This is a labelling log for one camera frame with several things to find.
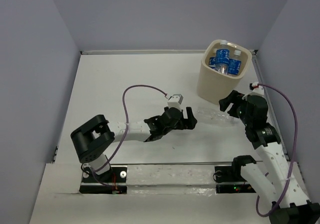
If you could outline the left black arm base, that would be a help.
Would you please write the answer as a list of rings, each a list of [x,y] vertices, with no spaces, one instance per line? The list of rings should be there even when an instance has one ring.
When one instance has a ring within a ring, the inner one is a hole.
[[[81,194],[127,194],[128,167],[125,165],[111,166],[111,173],[105,176],[92,175],[89,165],[81,167],[82,177],[79,186]]]

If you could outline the blue label bottle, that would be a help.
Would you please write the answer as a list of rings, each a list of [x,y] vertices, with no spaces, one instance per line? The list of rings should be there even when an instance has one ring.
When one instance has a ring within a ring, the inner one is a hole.
[[[209,58],[208,66],[212,69],[216,68],[215,63],[216,63],[217,50],[218,50],[217,48],[214,48],[212,52],[212,56]]]
[[[229,59],[229,65],[228,65],[228,74],[237,76],[239,74],[239,70],[241,67],[241,51],[235,50]]]
[[[215,71],[224,75],[228,74],[230,63],[230,49],[226,40],[221,40],[219,48],[216,50],[215,56]]]

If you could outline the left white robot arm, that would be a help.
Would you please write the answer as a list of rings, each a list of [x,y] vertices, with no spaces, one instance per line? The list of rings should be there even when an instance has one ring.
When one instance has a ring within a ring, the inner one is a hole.
[[[172,130],[193,130],[197,124],[192,108],[183,111],[166,107],[161,115],[139,122],[109,122],[104,115],[96,115],[70,134],[79,162],[89,164],[91,175],[100,182],[112,177],[111,159],[104,151],[112,144],[124,141],[153,142]]]

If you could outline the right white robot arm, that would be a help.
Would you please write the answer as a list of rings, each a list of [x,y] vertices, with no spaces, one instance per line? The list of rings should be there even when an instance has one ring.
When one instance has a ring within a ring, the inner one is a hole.
[[[245,179],[265,201],[270,211],[265,214],[272,224],[315,224],[320,218],[320,205],[312,203],[293,174],[277,130],[268,122],[268,103],[262,88],[249,94],[233,90],[221,99],[221,111],[242,121],[245,135],[262,159],[267,174],[260,171],[250,155],[235,157],[230,174],[235,180]]]

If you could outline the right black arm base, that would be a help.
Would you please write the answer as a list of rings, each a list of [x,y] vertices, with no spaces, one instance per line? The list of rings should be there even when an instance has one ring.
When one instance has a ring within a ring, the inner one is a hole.
[[[248,181],[233,173],[231,166],[215,166],[212,178],[217,194],[256,193]]]

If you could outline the clear unlabeled bottle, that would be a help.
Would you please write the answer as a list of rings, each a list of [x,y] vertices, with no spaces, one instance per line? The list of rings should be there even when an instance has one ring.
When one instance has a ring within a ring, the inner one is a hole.
[[[236,123],[234,117],[229,116],[225,112],[210,108],[199,107],[196,117],[199,122],[220,127],[228,127]]]

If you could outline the beige plastic bin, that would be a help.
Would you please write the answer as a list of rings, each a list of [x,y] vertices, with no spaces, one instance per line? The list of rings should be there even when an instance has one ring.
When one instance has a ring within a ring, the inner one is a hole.
[[[220,47],[221,41],[221,39],[214,40],[205,50],[201,58],[197,82],[197,95],[213,104],[218,104],[219,100],[226,98],[237,87],[252,66],[251,52],[238,44],[228,41],[227,45],[231,52],[235,50],[241,51],[239,74],[237,76],[225,75],[209,67],[210,57],[212,57],[214,49]]]

